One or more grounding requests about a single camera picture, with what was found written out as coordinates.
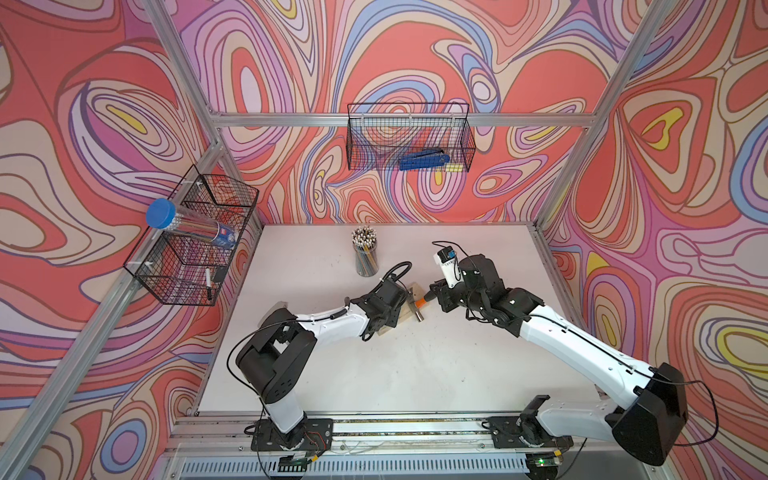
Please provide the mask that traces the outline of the wooden block with nails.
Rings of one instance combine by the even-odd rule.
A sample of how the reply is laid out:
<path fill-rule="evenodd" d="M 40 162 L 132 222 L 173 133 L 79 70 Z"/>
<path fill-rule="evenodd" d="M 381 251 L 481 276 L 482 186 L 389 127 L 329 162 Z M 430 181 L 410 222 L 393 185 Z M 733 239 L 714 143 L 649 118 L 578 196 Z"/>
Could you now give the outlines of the wooden block with nails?
<path fill-rule="evenodd" d="M 383 336 L 387 334 L 388 332 L 394 330 L 395 328 L 399 327 L 401 324 L 411 321 L 419 322 L 422 320 L 421 313 L 419 311 L 418 314 L 414 313 L 414 310 L 409 307 L 408 305 L 405 305 L 401 308 L 398 320 L 396 322 L 396 325 L 394 327 L 391 327 L 389 325 L 384 325 L 377 333 L 377 336 Z"/>

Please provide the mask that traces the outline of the claw hammer orange black handle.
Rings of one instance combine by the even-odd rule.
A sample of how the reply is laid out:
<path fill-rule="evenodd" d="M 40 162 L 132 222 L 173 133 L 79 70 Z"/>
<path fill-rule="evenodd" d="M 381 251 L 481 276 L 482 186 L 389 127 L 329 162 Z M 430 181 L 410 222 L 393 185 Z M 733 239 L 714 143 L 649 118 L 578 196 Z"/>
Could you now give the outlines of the claw hammer orange black handle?
<path fill-rule="evenodd" d="M 409 297 L 407 299 L 407 305 L 411 313 L 415 316 L 418 322 L 422 322 L 425 317 L 421 311 L 429 302 L 436 299 L 436 295 L 431 290 L 424 293 L 421 297 L 416 295 L 416 290 L 413 287 L 408 289 Z"/>

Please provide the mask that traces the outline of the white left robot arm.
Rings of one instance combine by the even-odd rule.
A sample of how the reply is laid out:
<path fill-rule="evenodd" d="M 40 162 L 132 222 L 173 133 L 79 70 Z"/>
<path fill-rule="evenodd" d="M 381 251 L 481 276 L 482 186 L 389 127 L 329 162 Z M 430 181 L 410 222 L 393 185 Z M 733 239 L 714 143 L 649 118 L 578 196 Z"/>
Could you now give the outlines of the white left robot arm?
<path fill-rule="evenodd" d="M 304 427 L 306 413 L 294 389 L 315 349 L 347 339 L 368 341 L 382 328 L 396 327 L 402 308 L 412 299 L 411 291 L 390 275 L 337 309 L 315 314 L 294 314 L 286 307 L 273 310 L 234 357 L 270 426 L 283 436 Z"/>

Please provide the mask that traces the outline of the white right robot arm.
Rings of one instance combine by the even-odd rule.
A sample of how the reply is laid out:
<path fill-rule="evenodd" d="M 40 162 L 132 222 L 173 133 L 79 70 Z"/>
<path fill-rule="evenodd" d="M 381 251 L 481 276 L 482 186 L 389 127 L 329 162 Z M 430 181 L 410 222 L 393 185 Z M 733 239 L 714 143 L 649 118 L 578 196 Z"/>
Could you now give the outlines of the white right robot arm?
<path fill-rule="evenodd" d="M 533 293 L 506 287 L 482 254 L 459 259 L 452 247 L 443 247 L 433 259 L 443 277 L 430 285 L 427 300 L 437 300 L 445 313 L 462 307 L 468 317 L 549 351 L 607 396 L 598 403 L 536 396 L 516 421 L 523 443 L 540 446 L 565 436 L 614 441 L 642 463 L 665 463 L 688 420 L 685 380 L 677 368 L 628 356 Z"/>

